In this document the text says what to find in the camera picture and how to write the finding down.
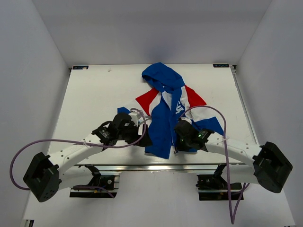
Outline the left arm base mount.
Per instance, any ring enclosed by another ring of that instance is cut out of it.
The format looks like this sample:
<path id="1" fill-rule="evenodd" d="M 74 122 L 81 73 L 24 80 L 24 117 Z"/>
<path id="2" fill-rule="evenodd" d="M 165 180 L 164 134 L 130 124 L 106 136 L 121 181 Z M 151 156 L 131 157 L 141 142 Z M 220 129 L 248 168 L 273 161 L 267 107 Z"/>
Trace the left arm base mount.
<path id="1" fill-rule="evenodd" d="M 109 198 L 116 197 L 120 182 L 120 175 L 101 173 L 94 176 L 87 184 L 77 184 L 70 190 L 70 198 Z"/>

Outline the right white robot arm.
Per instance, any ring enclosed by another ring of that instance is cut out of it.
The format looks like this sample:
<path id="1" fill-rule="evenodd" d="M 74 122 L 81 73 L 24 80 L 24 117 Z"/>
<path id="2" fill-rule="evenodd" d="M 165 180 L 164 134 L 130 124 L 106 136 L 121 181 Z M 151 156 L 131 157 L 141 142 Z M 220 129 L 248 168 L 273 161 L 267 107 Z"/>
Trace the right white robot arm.
<path id="1" fill-rule="evenodd" d="M 241 162 L 239 165 L 220 164 L 209 181 L 199 181 L 201 190 L 223 189 L 233 183 L 259 184 L 273 193 L 280 193 L 293 165 L 272 142 L 265 145 L 247 144 L 226 139 L 209 130 L 198 131 L 188 121 L 181 120 L 175 127 L 177 149 L 189 151 L 191 148 L 221 155 Z"/>

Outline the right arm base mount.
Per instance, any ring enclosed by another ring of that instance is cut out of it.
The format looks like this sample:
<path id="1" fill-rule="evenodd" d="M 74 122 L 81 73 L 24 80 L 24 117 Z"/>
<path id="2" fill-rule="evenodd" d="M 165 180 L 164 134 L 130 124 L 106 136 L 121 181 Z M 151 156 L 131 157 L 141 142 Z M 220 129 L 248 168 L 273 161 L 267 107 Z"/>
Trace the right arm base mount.
<path id="1" fill-rule="evenodd" d="M 196 188 L 200 201 L 228 201 L 227 182 L 220 176 L 197 175 Z"/>

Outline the blue white red jacket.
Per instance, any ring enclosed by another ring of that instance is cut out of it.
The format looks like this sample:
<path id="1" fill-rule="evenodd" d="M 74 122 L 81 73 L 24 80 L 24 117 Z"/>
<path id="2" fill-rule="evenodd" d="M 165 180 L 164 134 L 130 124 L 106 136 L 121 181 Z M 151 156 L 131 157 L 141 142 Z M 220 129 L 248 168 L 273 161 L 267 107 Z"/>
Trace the blue white red jacket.
<path id="1" fill-rule="evenodd" d="M 209 129 L 223 135 L 215 114 L 205 108 L 206 102 L 172 68 L 158 62 L 147 67 L 142 72 L 142 78 L 151 90 L 117 111 L 128 114 L 136 108 L 151 117 L 148 134 L 152 146 L 145 148 L 147 154 L 169 158 L 171 147 L 177 144 L 174 128 L 180 117 L 188 118 L 197 130 Z"/>

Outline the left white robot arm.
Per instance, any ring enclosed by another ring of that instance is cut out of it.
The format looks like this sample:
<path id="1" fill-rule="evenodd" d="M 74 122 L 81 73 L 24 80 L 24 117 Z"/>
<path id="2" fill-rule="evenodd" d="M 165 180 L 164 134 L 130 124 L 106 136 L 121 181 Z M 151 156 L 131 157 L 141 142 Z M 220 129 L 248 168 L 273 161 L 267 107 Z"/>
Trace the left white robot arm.
<path id="1" fill-rule="evenodd" d="M 107 148 L 118 149 L 118 141 L 126 142 L 127 147 L 152 144 L 142 111 L 133 108 L 130 113 L 118 113 L 113 120 L 102 123 L 69 147 L 50 155 L 36 154 L 23 181 L 39 202 L 51 199 L 65 188 L 94 189 L 99 186 L 100 172 L 93 165 L 76 165 Z"/>

